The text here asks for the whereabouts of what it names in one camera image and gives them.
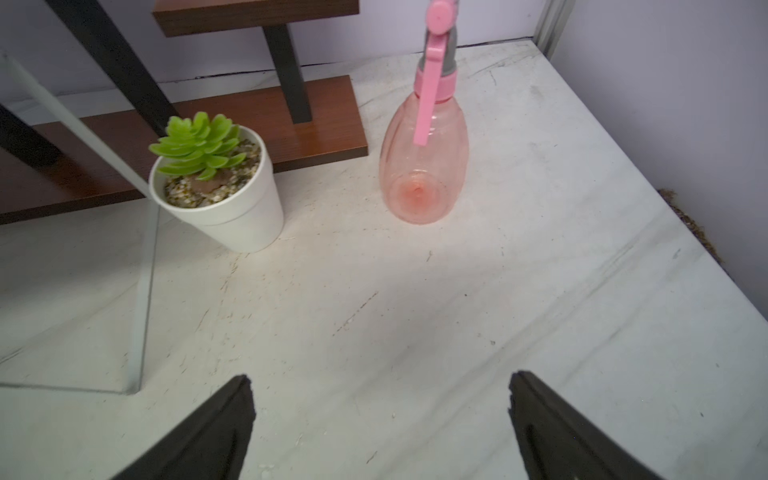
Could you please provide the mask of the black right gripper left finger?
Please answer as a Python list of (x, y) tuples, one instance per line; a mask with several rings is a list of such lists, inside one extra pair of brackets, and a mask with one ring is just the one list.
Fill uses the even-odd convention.
[(255, 419), (251, 381), (237, 375), (115, 477), (238, 479)]

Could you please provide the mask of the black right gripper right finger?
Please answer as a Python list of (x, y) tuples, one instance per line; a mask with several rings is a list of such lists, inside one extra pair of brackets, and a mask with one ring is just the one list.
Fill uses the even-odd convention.
[(509, 416), (530, 479), (660, 478), (533, 372), (513, 373), (509, 390)]

